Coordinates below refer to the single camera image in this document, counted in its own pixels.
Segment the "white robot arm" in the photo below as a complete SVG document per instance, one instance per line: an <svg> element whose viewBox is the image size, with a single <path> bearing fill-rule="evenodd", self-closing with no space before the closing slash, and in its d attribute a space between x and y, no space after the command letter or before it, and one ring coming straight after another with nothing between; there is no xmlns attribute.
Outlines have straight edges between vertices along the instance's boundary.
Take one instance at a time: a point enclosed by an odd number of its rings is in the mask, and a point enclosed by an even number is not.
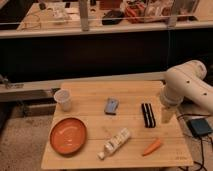
<svg viewBox="0 0 213 171"><path fill-rule="evenodd" d="M206 66L199 60L173 66L164 73L165 85L159 94L162 123L170 122L185 98L213 114L213 87L203 81L206 74Z"/></svg>

